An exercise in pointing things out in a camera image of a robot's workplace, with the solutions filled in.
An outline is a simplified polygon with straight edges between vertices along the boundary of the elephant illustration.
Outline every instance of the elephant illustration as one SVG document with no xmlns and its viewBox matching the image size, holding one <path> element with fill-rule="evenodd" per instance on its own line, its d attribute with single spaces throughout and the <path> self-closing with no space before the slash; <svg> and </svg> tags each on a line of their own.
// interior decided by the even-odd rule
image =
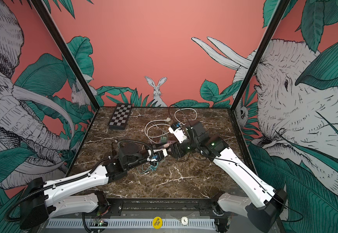
<svg viewBox="0 0 338 233">
<path fill-rule="evenodd" d="M 11 77 L 19 64 L 23 36 L 15 15 L 0 0 L 0 151 L 18 147 L 21 142 L 25 142 L 37 155 L 28 157 L 0 182 L 2 189 L 26 185 L 38 177 L 44 180 L 57 179 L 67 171 L 57 151 L 69 149 L 70 139 L 50 132 L 26 101 L 59 112 L 74 133 L 72 119 L 62 107 L 45 96 L 13 85 Z"/>
</svg>

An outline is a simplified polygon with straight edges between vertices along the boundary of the rabbit ear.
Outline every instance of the rabbit ear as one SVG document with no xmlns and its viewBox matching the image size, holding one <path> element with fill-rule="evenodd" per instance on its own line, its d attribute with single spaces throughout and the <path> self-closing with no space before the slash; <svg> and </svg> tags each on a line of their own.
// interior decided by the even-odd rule
<svg viewBox="0 0 338 233">
<path fill-rule="evenodd" d="M 147 76 L 144 76 L 148 82 L 148 85 L 152 86 L 152 87 L 155 87 L 155 82 L 150 78 L 150 77 L 147 77 Z"/>
<path fill-rule="evenodd" d="M 162 77 L 160 79 L 160 81 L 158 82 L 157 86 L 161 86 L 162 84 L 164 84 L 164 82 L 166 82 L 167 78 L 166 77 Z"/>
</svg>

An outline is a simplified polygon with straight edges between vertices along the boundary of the small animal illustration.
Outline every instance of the small animal illustration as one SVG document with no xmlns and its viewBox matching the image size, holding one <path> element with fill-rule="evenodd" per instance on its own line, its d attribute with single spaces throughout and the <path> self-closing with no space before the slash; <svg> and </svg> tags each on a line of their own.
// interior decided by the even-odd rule
<svg viewBox="0 0 338 233">
<path fill-rule="evenodd" d="M 150 77 L 147 77 L 147 76 L 144 76 L 148 82 L 148 84 L 150 86 L 153 87 L 153 103 L 156 102 L 156 105 L 155 107 L 167 107 L 167 105 L 164 103 L 164 101 L 161 99 L 161 91 L 160 91 L 160 86 L 162 84 L 164 84 L 164 82 L 166 82 L 167 78 L 166 77 L 162 77 L 157 86 L 155 85 L 155 82 L 150 78 Z"/>
<path fill-rule="evenodd" d="M 86 82 L 89 82 L 92 80 L 92 77 L 89 75 L 83 74 L 83 78 L 86 80 Z M 97 91 L 90 85 L 88 85 L 92 94 L 96 96 L 98 93 Z M 91 105 L 90 99 L 87 96 L 86 92 L 83 90 L 83 87 L 81 86 L 81 83 L 76 80 L 76 83 L 72 85 L 72 103 L 78 103 L 79 105 Z"/>
<path fill-rule="evenodd" d="M 243 80 L 255 51 L 243 58 L 222 42 L 208 39 L 227 57 L 193 38 L 215 61 L 237 70 L 233 82 Z M 255 71 L 259 82 L 254 86 L 258 96 L 257 119 L 263 136 L 252 143 L 266 149 L 270 156 L 289 158 L 297 165 L 303 162 L 326 188 L 338 195 L 338 172 L 287 144 L 277 134 L 338 159 L 338 135 L 320 116 L 338 130 L 338 87 L 318 90 L 303 83 L 295 86 L 297 78 L 319 54 L 304 42 L 270 42 Z"/>
</svg>

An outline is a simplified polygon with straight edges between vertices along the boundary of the rabbit illustration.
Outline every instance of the rabbit illustration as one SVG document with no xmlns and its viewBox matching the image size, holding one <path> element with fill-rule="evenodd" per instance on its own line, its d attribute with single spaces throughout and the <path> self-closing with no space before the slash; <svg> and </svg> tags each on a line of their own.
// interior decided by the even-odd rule
<svg viewBox="0 0 338 233">
<path fill-rule="evenodd" d="M 153 103 L 156 102 L 155 107 L 167 107 L 167 105 L 164 103 L 164 101 L 161 99 L 161 91 L 160 91 L 160 86 L 166 82 L 166 77 L 162 77 L 157 86 L 155 85 L 155 82 L 147 76 L 144 76 L 150 86 L 153 87 Z"/>
</svg>

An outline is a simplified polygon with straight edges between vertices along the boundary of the chessboard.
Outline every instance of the chessboard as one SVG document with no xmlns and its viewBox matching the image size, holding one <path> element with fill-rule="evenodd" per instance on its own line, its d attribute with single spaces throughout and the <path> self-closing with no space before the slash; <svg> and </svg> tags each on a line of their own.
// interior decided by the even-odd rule
<svg viewBox="0 0 338 233">
<path fill-rule="evenodd" d="M 128 119 L 131 114 L 131 104 L 117 104 L 115 111 L 109 121 L 110 129 L 125 129 L 128 124 Z"/>
</svg>

